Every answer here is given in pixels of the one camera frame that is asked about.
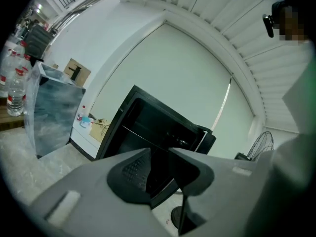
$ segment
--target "gray floor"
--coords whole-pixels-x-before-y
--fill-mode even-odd
[[[12,194],[29,205],[39,194],[73,169],[89,162],[71,144],[37,159],[23,128],[0,132],[0,162]],[[182,195],[172,195],[153,214],[172,235],[178,236],[170,213],[182,205]]]

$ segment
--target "person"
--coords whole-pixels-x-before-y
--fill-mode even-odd
[[[303,42],[309,39],[297,8],[286,1],[278,1],[272,5],[272,18],[273,28],[279,30],[283,40]]]
[[[29,25],[28,25],[28,30],[30,31],[32,28],[33,28],[33,26],[35,26],[35,25],[37,25],[37,24],[39,24],[40,22],[37,20],[37,19],[35,19],[34,21],[31,21],[30,23],[29,23]]]

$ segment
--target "wire fan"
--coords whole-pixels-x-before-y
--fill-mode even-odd
[[[272,134],[269,131],[263,132],[256,139],[255,143],[251,147],[248,157],[252,161],[256,161],[258,156],[264,151],[271,151],[274,149],[274,142]]]

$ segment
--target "white ceiling panel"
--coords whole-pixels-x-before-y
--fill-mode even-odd
[[[311,44],[280,41],[278,33],[269,38],[262,14],[281,0],[159,0],[193,13],[222,34],[246,63],[261,94],[266,124],[297,131],[282,97],[311,60]]]

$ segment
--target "white tag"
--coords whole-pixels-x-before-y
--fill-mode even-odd
[[[252,171],[244,168],[239,168],[239,167],[233,167],[233,172],[244,175],[244,176],[251,176]]]

